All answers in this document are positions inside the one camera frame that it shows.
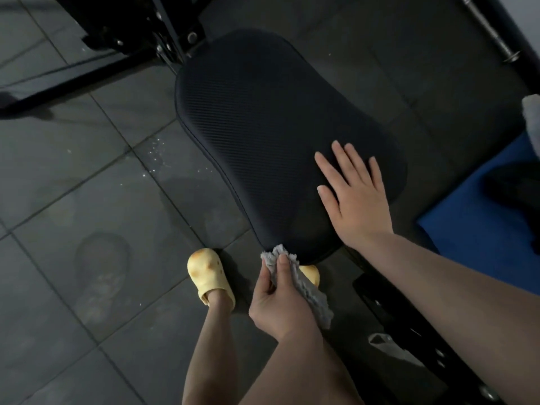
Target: metal bar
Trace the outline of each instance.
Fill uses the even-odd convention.
[[[84,92],[85,88],[155,58],[152,48],[128,56],[108,54],[0,88],[0,119],[16,118],[65,95]]]
[[[489,21],[486,19],[484,14],[478,9],[476,4],[474,4],[473,0],[461,0],[463,4],[469,9],[471,14],[476,18],[476,20],[480,23],[480,25],[484,28],[486,33],[490,36],[490,38],[493,40],[497,48],[503,53],[505,56],[504,62],[515,62],[518,60],[520,51],[514,52],[506,42],[501,38],[499,33],[496,29],[491,26]]]

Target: gray towel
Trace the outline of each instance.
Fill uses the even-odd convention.
[[[291,262],[291,273],[293,276],[294,287],[298,292],[306,299],[307,303],[311,307],[311,311],[315,315],[317,324],[322,329],[329,329],[330,322],[334,313],[328,308],[328,302],[326,301],[326,294],[321,292],[314,286],[310,280],[300,271],[300,263],[296,259],[296,254],[289,254],[283,245],[275,246],[273,251],[263,251],[261,258],[265,259],[266,266],[270,270],[270,277],[274,286],[277,286],[276,280],[276,263],[280,254],[286,254]]]

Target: metal bolt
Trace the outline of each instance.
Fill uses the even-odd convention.
[[[495,402],[499,400],[499,396],[497,395],[497,393],[487,385],[482,385],[480,387],[480,393],[484,398],[489,399],[490,401]]]
[[[199,39],[199,36],[196,32],[190,32],[187,34],[187,42],[189,42],[191,45],[195,44],[197,40]]]

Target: right hand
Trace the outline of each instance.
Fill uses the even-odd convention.
[[[322,153],[317,152],[315,162],[334,189],[337,199],[327,186],[319,186],[317,191],[341,241],[358,250],[362,241],[370,235],[394,233],[381,170],[375,158],[369,159],[370,175],[350,143],[344,149],[338,141],[334,141],[332,151],[345,178]]]
[[[291,265],[285,254],[278,258],[277,268],[278,285],[272,292],[270,271],[262,260],[249,316],[257,328],[280,342],[288,335],[314,332],[318,328],[307,301],[294,288]]]

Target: black seat pad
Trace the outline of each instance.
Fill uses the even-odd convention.
[[[406,183],[393,138],[328,84],[281,37],[240,30],[215,41],[179,72],[176,109],[185,131],[228,184],[263,249],[283,245],[302,264],[342,244],[316,188],[313,160],[351,142],[380,164],[387,197]]]

